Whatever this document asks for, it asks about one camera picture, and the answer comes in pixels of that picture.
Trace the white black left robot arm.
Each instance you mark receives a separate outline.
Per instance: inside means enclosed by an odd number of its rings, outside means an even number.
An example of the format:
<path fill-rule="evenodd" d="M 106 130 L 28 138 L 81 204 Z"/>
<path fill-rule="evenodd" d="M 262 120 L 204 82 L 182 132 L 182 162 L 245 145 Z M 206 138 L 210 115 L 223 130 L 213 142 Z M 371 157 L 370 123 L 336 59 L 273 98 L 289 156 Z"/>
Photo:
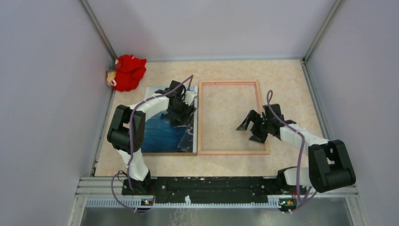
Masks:
<path fill-rule="evenodd" d="M 137 104 L 119 105 L 115 109 L 107 141 L 121 155 L 127 171 L 127 187 L 139 194 L 150 191 L 151 172 L 144 163 L 142 145 L 148 120 L 160 114 L 171 126 L 187 127 L 193 123 L 198 93 L 183 83 L 171 81 L 169 87 L 158 89 Z"/>

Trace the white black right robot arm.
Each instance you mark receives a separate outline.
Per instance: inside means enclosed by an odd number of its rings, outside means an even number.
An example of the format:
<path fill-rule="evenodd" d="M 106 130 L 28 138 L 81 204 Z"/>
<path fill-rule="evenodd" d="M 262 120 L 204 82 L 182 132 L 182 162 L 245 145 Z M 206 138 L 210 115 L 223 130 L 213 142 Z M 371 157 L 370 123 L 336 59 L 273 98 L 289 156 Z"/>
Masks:
<path fill-rule="evenodd" d="M 263 106 L 264 112 L 249 111 L 237 131 L 249 129 L 250 141 L 265 143 L 273 136 L 298 148 L 298 159 L 305 154 L 308 166 L 280 169 L 277 173 L 276 188 L 282 194 L 290 193 L 295 186 L 312 187 L 319 193 L 351 186 L 356 175 L 343 141 L 327 140 L 311 134 L 293 120 L 285 120 L 279 104 Z"/>

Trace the seascape photo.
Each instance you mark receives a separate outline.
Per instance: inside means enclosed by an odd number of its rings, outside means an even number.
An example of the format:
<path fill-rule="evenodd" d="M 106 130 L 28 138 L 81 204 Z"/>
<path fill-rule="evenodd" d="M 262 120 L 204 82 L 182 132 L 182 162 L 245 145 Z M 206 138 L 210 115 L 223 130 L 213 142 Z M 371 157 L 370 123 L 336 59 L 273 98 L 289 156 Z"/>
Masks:
<path fill-rule="evenodd" d="M 168 113 L 169 97 L 177 96 L 184 99 L 185 92 L 194 90 L 173 81 L 169 87 L 148 87 L 144 103 L 137 110 L 145 113 L 144 141 L 141 146 L 143 155 L 169 156 L 169 155 L 196 155 L 197 140 L 196 112 L 188 126 L 172 127 Z"/>

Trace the pink wooden picture frame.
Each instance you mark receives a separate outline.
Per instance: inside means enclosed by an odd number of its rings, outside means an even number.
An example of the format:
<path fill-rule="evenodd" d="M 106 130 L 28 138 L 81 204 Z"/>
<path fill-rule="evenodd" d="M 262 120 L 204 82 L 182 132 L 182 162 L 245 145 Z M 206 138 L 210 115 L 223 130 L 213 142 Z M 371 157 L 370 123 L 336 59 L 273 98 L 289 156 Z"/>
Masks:
<path fill-rule="evenodd" d="M 201 81 L 198 85 L 199 155 L 269 155 L 267 143 L 250 141 L 237 131 L 250 110 L 262 111 L 257 80 Z"/>

